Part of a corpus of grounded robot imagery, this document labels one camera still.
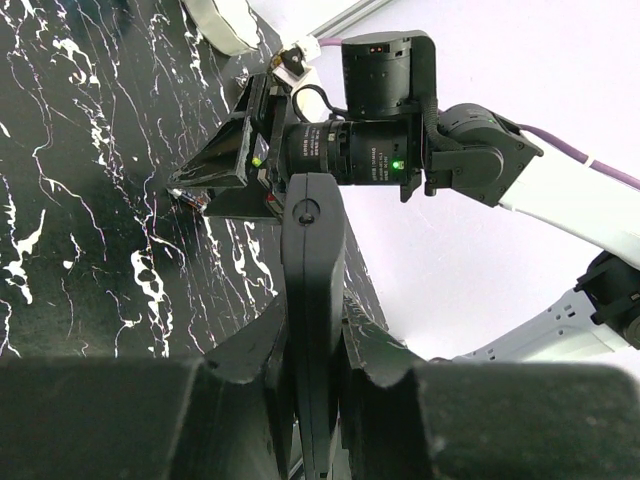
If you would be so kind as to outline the blue AAA battery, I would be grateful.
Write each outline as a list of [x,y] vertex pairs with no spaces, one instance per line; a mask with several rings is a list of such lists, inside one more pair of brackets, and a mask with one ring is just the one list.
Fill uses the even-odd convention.
[[186,205],[189,205],[200,213],[202,213],[207,208],[210,201],[207,194],[196,195],[195,193],[177,188],[169,188],[167,192],[174,199],[181,201]]

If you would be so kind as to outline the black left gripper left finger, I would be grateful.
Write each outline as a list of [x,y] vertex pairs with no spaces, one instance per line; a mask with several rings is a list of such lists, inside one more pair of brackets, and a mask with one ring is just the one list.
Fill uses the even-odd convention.
[[1,363],[5,479],[283,479],[286,303],[204,356]]

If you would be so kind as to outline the black remote control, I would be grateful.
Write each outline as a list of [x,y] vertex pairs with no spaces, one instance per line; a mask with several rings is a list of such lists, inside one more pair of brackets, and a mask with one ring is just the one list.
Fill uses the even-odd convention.
[[327,479],[336,425],[332,360],[340,339],[343,204],[330,174],[291,177],[281,234],[287,322],[305,475]]

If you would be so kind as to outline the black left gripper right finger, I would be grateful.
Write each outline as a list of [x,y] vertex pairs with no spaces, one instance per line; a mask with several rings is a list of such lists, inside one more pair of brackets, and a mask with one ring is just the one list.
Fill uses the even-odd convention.
[[600,365],[429,363],[353,299],[342,444],[356,479],[635,479],[639,389]]

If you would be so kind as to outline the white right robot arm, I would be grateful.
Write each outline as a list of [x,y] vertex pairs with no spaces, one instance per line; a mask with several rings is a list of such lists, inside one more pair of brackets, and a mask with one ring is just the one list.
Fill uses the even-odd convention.
[[403,200],[451,190],[554,226],[600,248],[574,287],[463,362],[585,359],[639,345],[639,183],[545,131],[482,106],[440,110],[436,51],[422,31],[344,39],[346,105],[319,120],[325,91],[307,36],[249,78],[234,112],[167,188],[208,216],[276,220],[297,174],[337,185],[396,186]]

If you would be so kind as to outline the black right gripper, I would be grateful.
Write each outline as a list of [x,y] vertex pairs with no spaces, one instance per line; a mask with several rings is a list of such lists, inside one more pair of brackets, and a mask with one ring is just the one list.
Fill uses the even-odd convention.
[[[167,188],[209,188],[205,217],[281,220],[290,178],[285,133],[296,122],[286,88],[268,74],[251,76],[227,120],[169,176]],[[266,157],[255,166],[251,158],[258,136],[266,143]]]

